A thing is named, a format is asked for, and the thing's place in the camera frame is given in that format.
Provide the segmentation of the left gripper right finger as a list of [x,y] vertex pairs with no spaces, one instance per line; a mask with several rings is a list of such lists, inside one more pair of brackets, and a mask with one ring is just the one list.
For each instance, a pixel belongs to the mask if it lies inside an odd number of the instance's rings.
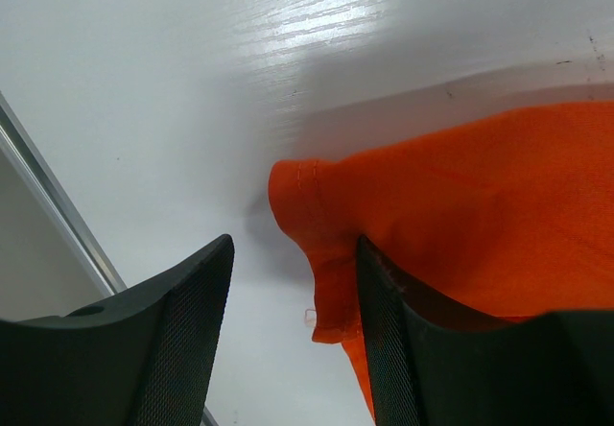
[[356,272],[379,425],[609,425],[613,315],[509,323],[403,272],[367,238]]

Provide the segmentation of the orange t shirt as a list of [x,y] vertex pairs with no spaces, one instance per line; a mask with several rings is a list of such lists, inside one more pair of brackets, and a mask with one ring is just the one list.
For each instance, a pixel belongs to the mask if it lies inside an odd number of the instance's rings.
[[315,278],[318,343],[370,397],[355,251],[519,322],[613,304],[613,105],[520,108],[354,154],[276,163],[269,202]]

